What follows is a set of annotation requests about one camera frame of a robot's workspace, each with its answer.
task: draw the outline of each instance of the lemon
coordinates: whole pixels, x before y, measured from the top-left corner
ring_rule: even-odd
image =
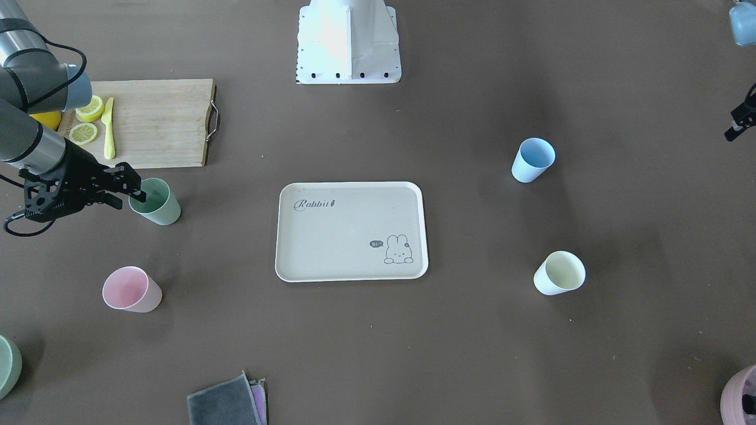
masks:
[[[68,137],[78,145],[87,144],[97,137],[97,126],[92,123],[78,124],[71,129]]]
[[[76,108],[76,118],[82,123],[91,123],[102,116],[105,111],[105,103],[100,96],[92,96],[89,104],[85,107]]]
[[[57,130],[57,127],[60,125],[60,111],[57,110],[53,112],[32,113],[29,116],[53,130]]]

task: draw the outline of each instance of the pink bowl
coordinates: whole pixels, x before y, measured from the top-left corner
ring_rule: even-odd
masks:
[[[743,412],[743,394],[756,393],[756,365],[749,366],[738,372],[724,386],[719,409],[722,413],[724,425],[745,425],[745,412]]]

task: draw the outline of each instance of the bunny illustration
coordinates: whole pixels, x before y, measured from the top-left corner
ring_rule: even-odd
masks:
[[[392,234],[386,242],[388,247],[386,248],[386,259],[383,260],[384,263],[403,264],[415,261],[412,259],[412,250],[410,244],[407,243],[407,236]]]

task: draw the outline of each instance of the folded towel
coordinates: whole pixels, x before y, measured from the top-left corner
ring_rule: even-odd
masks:
[[[267,425],[264,385],[265,379],[248,381],[242,372],[239,377],[188,396],[189,423]]]

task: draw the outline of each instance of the knife handle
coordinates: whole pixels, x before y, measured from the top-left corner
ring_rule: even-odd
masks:
[[[105,124],[105,159],[112,160],[116,157],[116,143],[113,141],[113,124]]]

